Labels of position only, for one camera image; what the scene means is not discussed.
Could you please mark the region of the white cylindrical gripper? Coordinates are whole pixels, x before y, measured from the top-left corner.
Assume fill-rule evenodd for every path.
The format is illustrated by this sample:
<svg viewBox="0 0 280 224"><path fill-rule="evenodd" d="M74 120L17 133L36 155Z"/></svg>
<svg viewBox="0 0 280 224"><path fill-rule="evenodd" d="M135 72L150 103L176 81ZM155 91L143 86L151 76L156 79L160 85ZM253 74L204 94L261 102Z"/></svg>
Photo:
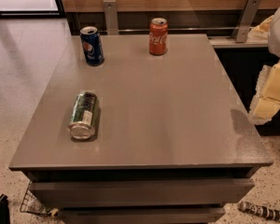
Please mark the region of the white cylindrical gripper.
<svg viewBox="0 0 280 224"><path fill-rule="evenodd" d="M251 39L267 39L269 52L280 58L280 7L249 33ZM259 72L256 93L252 98L248 119L255 125L272 120L280 110L280 63L264 65Z"/></svg>

